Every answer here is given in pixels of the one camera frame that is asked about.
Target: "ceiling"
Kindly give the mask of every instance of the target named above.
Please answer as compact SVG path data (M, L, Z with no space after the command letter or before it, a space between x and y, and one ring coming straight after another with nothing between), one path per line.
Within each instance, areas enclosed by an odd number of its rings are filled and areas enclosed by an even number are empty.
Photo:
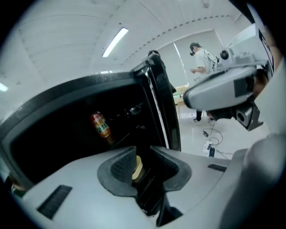
M40 91L104 70L120 70L142 47L177 27L216 17L235 20L227 0L40 0L23 15L0 55L0 82L11 93ZM129 32L109 57L102 54L117 32Z

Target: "vent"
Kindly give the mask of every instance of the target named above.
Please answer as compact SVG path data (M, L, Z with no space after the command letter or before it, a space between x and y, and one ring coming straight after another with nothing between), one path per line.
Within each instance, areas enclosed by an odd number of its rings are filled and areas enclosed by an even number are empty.
M69 186L58 186L37 209L38 212L51 220L71 190Z

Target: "white floor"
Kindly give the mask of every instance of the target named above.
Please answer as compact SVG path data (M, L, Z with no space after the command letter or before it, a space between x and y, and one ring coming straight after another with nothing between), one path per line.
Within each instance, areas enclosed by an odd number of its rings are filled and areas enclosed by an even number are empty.
M201 125L192 122L196 117L196 110L182 106L180 108L180 114L181 118L178 117L178 120L181 134L181 151L207 157L208 154L203 152L204 145L211 137L215 137L221 142L221 135L217 131L212 131L212 134L208 137L203 135L204 128L212 128L205 112L202 114ZM234 153L236 150L249 148L253 143L265 138L269 134L265 123L252 131L247 131L234 118L219 119L215 123L214 129L223 135L223 141L219 145L214 146L214 148L223 153ZM211 141L214 144L218 142L216 139L211 139ZM218 152L215 152L214 156L223 158ZM224 154L224 156L229 159L232 158L231 154Z

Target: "white surface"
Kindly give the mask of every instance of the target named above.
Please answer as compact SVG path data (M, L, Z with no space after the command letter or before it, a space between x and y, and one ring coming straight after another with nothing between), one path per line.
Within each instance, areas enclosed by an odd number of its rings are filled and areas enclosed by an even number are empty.
M202 130L204 128L212 128L208 122L208 117L205 112L202 113L201 125L193 124L192 120L196 117L196 111L189 109L186 106L180 108L181 119L179 119L180 134L181 134L181 151L200 156L208 156L203 152L204 145L211 137L216 137L221 141L221 136L216 131L211 135L205 137ZM234 118L220 119L215 123L214 129L220 131L223 135L223 141L215 149L223 153L234 153L236 150L249 148L255 142L265 138L269 134L267 125L264 123L262 126L248 132L241 124ZM217 158L223 158L218 152L214 154Z
M238 30L242 31L251 25L250 21L245 17L245 15L241 14L237 21L236 25L238 26Z
M184 63L186 75L187 75L190 86L195 85L196 82L194 81L194 79L201 76L200 73L193 74L190 71L191 68L197 68L195 56L191 56L189 54L191 52L189 46L192 42L199 43L202 47L204 47L207 51L209 51L214 57L215 56L219 57L219 54L222 50L222 45L219 41L217 34L214 31L208 31L208 32L188 36L186 38L183 38L175 42L180 52L182 61Z

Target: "white wall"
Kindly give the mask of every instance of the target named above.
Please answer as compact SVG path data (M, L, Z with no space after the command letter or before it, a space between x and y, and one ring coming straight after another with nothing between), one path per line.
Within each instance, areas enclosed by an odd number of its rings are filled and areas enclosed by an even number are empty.
M128 71L140 64L141 60L147 56L150 50L158 50L176 40L210 30L215 30L223 47L226 47L242 29L235 23L232 17L217 17L190 22L187 25L179 26L176 29L166 32L144 46L123 64L122 70Z
M250 21L243 14L241 14L236 20L236 26L239 31L244 30L250 25L251 25Z
M166 66L166 72L170 83L174 87L188 84L181 60L173 43L158 50L161 59Z
M188 36L186 38L175 41L175 44L181 55L181 59L184 63L186 70L186 75L188 83L190 86L195 85L197 82L194 81L195 78L199 77L200 73L191 73L191 68L197 68L196 59L194 56L190 55L190 44L192 42L198 42L202 47L208 50L213 56L219 57L222 49L222 44L214 31L208 31L200 34L195 34Z

